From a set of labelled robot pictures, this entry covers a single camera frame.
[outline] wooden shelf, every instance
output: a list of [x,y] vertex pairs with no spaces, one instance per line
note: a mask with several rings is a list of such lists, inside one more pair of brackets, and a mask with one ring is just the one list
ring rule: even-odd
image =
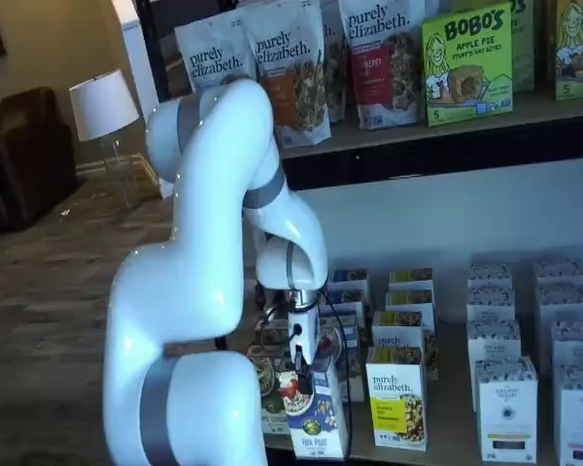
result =
[[514,96],[514,110],[509,114],[445,124],[427,128],[425,124],[367,131],[359,129],[356,107],[349,109],[344,121],[331,126],[332,137],[306,148],[284,150],[282,157],[292,159],[305,155],[354,150],[416,141],[463,133],[507,128],[532,123],[544,123],[583,117],[583,99],[557,102],[551,89],[518,93]]

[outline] brand logo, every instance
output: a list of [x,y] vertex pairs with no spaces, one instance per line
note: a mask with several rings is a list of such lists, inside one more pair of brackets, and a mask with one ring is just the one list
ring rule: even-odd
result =
[[505,10],[491,10],[484,15],[463,18],[459,21],[450,21],[445,24],[445,37],[448,41],[458,36],[476,36],[484,29],[497,31],[503,26]]

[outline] cartoon illustration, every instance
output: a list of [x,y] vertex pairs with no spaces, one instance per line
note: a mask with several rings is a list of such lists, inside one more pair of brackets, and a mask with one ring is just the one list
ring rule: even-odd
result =
[[562,13],[561,22],[557,72],[563,77],[576,78],[576,72],[583,70],[583,9],[570,3]]
[[449,64],[445,56],[445,40],[438,33],[426,45],[426,89],[428,100],[451,100],[449,95]]

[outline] wall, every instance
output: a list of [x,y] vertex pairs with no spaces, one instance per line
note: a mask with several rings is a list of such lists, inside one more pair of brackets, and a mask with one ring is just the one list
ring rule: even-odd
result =
[[[0,33],[7,50],[0,57],[0,100],[32,87],[51,87],[74,128],[77,163],[97,160],[98,146],[77,142],[68,89],[121,65],[109,31],[101,0],[0,0]],[[139,137],[142,128],[130,128],[132,151],[140,148]]]

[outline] granola bag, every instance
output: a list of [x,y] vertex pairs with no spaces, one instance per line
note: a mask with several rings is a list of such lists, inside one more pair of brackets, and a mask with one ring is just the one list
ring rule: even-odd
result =
[[419,0],[339,0],[352,50],[360,128],[414,123],[421,118],[421,23]]
[[237,11],[177,27],[175,37],[194,92],[257,77],[255,59]]
[[345,117],[349,47],[341,23],[338,0],[322,0],[324,23],[324,86],[331,123]]
[[319,0],[276,0],[241,9],[259,82],[285,148],[330,137],[324,87],[324,32]]

